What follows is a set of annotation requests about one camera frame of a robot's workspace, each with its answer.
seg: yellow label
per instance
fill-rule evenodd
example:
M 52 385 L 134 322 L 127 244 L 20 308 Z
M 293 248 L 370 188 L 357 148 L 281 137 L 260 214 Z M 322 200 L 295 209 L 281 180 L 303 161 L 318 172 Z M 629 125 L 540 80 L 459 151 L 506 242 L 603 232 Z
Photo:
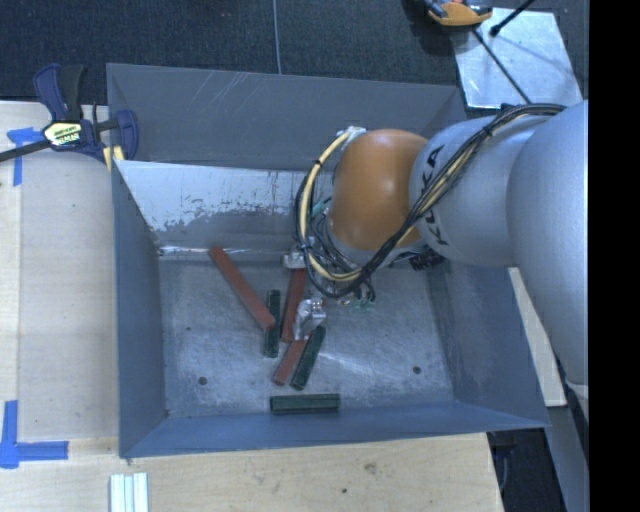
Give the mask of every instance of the yellow label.
M 54 146 L 65 146 L 80 140 L 82 126 L 78 123 L 54 123 L 44 131 L 44 136 Z

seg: gray bin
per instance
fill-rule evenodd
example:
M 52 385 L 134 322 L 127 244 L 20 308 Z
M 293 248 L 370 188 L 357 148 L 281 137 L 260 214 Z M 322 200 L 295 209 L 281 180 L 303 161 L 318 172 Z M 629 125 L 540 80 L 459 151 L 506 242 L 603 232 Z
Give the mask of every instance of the gray bin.
M 284 295 L 279 258 L 292 243 L 293 197 L 335 132 L 361 125 L 429 137 L 464 119 L 455 88 L 108 71 L 111 109 L 133 109 L 141 136 L 137 159 L 113 171 L 121 456 L 548 424 L 505 269 L 379 271 L 372 311 L 329 301 L 327 336 L 300 392 L 271 382 L 280 358 L 261 355 L 262 331 L 207 255 L 224 247 L 258 295 Z M 299 393 L 340 393 L 341 409 L 270 414 L 270 396 Z

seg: bin floor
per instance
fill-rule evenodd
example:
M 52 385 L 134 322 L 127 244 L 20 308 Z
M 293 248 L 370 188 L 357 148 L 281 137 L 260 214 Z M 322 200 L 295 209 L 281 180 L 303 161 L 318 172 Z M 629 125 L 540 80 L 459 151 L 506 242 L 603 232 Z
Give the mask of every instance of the bin floor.
M 279 289 L 284 302 L 288 270 L 276 261 L 237 266 L 260 297 Z M 329 300 L 322 349 L 296 391 L 271 381 L 287 345 L 277 359 L 262 356 L 262 330 L 206 253 L 171 254 L 159 267 L 170 416 L 264 413 L 270 396 L 296 393 L 340 393 L 343 408 L 452 400 L 424 272 L 377 272 L 369 312 Z

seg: dark green block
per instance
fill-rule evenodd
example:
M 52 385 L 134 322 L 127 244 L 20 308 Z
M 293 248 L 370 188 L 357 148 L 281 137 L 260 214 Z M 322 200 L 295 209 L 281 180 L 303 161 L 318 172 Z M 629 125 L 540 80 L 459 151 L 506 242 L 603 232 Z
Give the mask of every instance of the dark green block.
M 326 329 L 319 325 L 311 333 L 311 338 L 307 342 L 307 345 L 304 347 L 304 351 L 300 356 L 298 367 L 296 368 L 293 377 L 291 377 L 292 388 L 300 390 L 304 389 L 307 385 L 313 366 L 316 364 L 318 352 L 320 352 L 320 347 L 322 347 L 322 342 L 324 341 L 324 335 L 326 332 Z
M 276 325 L 265 331 L 262 354 L 265 357 L 278 357 L 280 348 L 280 290 L 270 290 L 267 294 L 267 308 L 276 319 Z
M 270 404 L 273 414 L 337 412 L 340 408 L 340 395 L 337 393 L 325 393 L 318 395 L 272 396 Z

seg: brown wooden stick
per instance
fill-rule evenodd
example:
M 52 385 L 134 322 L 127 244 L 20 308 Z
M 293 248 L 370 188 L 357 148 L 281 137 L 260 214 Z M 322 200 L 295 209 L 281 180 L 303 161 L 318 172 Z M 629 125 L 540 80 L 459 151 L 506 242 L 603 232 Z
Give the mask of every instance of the brown wooden stick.
M 245 281 L 224 250 L 221 247 L 213 247 L 209 251 L 209 256 L 258 325 L 265 331 L 272 329 L 276 325 L 276 319 Z
M 307 345 L 307 339 L 295 340 L 292 341 L 287 349 L 287 352 L 282 357 L 282 361 L 280 361 L 280 365 L 276 370 L 276 373 L 273 376 L 273 382 L 278 384 L 278 386 L 284 386 L 289 380 L 289 376 L 293 372 L 296 366 L 298 366 L 298 362 L 300 361 L 300 356 L 302 352 L 304 352 L 304 347 Z
M 285 343 L 294 341 L 293 324 L 298 313 L 298 304 L 302 302 L 304 287 L 307 283 L 307 271 L 304 268 L 297 268 L 289 275 L 289 289 L 284 303 L 284 313 L 280 330 L 280 339 Z

